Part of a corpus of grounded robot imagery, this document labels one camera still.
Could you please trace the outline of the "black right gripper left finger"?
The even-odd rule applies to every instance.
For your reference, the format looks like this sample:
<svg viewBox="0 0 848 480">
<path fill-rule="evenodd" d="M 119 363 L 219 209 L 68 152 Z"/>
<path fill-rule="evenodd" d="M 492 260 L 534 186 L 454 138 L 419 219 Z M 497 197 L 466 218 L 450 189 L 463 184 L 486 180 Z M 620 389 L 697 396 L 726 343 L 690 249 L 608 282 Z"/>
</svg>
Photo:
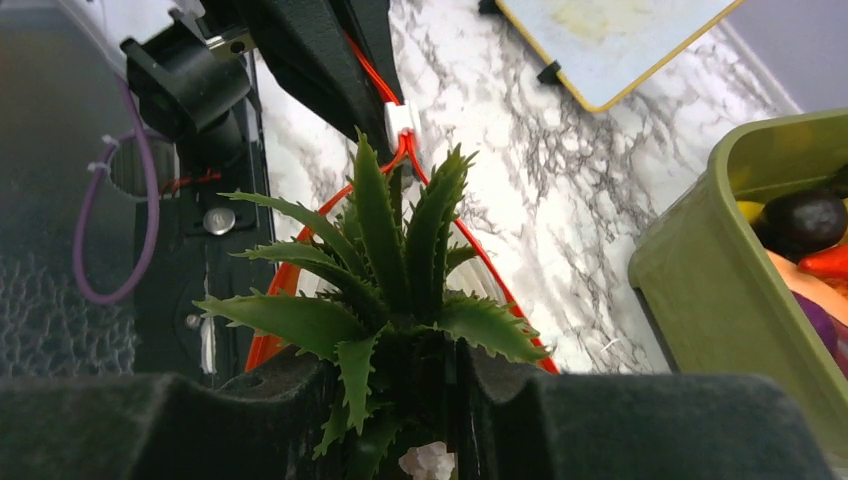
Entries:
<svg viewBox="0 0 848 480">
<path fill-rule="evenodd" d="M 332 366 L 286 348 L 212 390 L 177 374 L 1 384 L 5 479 L 339 479 Z"/>
</svg>

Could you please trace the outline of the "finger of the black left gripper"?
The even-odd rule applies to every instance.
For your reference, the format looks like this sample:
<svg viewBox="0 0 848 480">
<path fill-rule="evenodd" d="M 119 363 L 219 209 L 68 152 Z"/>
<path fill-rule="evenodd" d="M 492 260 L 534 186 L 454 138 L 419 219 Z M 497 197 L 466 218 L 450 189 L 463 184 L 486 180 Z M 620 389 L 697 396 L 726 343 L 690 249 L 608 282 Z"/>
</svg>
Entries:
<svg viewBox="0 0 848 480">
<path fill-rule="evenodd" d="M 394 98 L 404 104 L 392 45 L 388 0 L 331 0 L 345 33 L 368 59 Z"/>
<path fill-rule="evenodd" d="M 354 141 L 362 131 L 389 153 L 384 100 L 350 48 L 331 1 L 234 3 L 278 85 Z"/>
</svg>

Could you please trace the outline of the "orange spiky pineapple toy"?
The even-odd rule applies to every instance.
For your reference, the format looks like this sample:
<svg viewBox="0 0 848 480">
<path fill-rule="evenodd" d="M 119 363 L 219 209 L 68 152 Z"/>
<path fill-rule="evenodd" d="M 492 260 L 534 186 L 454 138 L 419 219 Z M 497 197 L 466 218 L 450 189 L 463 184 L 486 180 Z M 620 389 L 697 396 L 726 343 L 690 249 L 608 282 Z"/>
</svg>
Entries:
<svg viewBox="0 0 848 480">
<path fill-rule="evenodd" d="M 279 211 L 317 231 L 302 243 L 293 240 L 260 245 L 244 252 L 250 260 L 274 263 L 288 261 L 304 267 L 328 283 L 313 295 L 303 293 L 269 294 L 252 291 L 247 296 L 219 299 L 208 296 L 199 308 L 208 317 L 225 318 L 231 326 L 245 326 L 265 336 L 276 336 L 333 365 L 338 393 L 322 438 L 314 450 L 320 458 L 334 446 L 343 452 L 343 472 L 348 479 L 373 479 L 386 463 L 391 447 L 400 439 L 413 437 L 443 441 L 448 432 L 446 388 L 449 353 L 459 343 L 480 347 L 492 357 L 512 363 L 535 364 L 546 350 L 537 343 L 537 332 L 522 332 L 520 320 L 501 302 L 488 296 L 451 290 L 450 273 L 471 260 L 466 245 L 455 244 L 452 232 L 445 246 L 425 246 L 434 242 L 437 225 L 447 220 L 464 196 L 466 178 L 472 164 L 469 155 L 452 149 L 436 167 L 427 187 L 411 204 L 410 216 L 392 212 L 386 200 L 386 186 L 377 151 L 360 136 L 352 159 L 357 190 L 376 180 L 375 193 L 359 200 L 347 197 L 344 209 L 334 220 L 314 210 L 282 198 L 241 193 L 240 199 Z M 379 272 L 366 254 L 366 245 L 385 245 L 380 237 L 387 228 L 388 240 L 406 240 L 407 261 L 427 255 L 448 253 L 448 274 L 443 286 L 440 272 L 445 260 L 431 260 L 436 266 L 436 293 L 430 300 L 410 302 L 404 286 L 381 288 L 379 283 L 403 283 L 412 273 L 401 267 L 383 267 Z"/>
</svg>

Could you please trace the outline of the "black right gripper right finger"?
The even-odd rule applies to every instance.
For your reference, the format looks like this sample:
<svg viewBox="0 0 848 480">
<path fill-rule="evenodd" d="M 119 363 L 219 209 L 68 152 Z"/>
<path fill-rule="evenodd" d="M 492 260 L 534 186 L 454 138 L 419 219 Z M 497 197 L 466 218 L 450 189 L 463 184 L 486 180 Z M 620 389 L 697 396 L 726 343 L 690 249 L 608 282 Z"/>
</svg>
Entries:
<svg viewBox="0 0 848 480">
<path fill-rule="evenodd" d="M 457 350 L 464 479 L 831 479 L 796 402 L 750 375 L 562 374 Z"/>
</svg>

